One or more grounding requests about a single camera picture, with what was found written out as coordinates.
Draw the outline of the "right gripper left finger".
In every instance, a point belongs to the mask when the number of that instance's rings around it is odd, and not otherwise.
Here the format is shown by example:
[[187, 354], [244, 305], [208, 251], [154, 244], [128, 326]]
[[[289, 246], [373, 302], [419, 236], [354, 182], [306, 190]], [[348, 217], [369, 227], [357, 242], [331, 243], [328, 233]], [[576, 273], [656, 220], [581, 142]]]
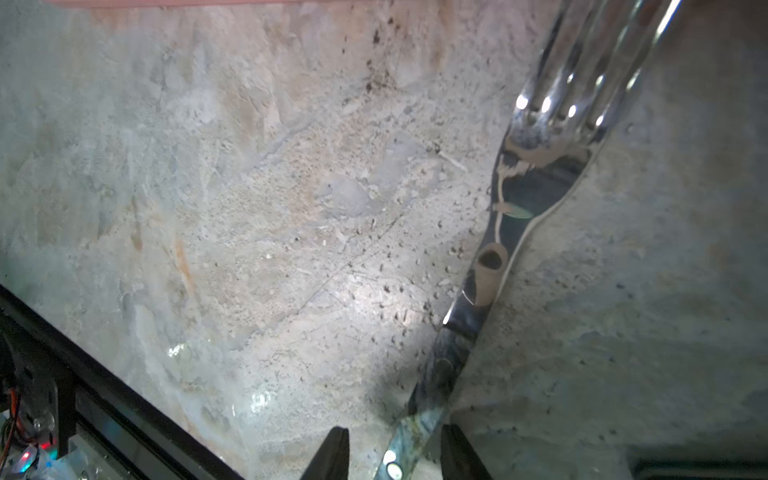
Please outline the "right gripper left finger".
[[350, 435], [347, 428], [333, 427], [300, 477], [301, 480], [347, 480]]

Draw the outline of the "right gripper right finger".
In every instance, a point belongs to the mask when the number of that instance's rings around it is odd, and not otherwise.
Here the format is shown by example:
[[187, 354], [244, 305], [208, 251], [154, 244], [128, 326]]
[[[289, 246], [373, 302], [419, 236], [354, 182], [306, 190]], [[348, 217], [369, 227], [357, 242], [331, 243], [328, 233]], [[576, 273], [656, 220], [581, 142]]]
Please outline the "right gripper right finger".
[[444, 480], [492, 480], [492, 476], [457, 424], [445, 424], [440, 436]]

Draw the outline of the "silver fork dark handle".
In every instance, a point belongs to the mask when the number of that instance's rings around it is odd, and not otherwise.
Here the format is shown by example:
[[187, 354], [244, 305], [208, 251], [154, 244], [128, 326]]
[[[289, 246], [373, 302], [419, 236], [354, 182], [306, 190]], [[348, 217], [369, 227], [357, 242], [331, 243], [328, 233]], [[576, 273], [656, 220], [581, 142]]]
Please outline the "silver fork dark handle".
[[408, 479], [441, 436], [456, 384], [525, 237], [573, 191], [636, 91], [675, 1], [565, 1], [496, 155], [486, 230], [376, 470]]

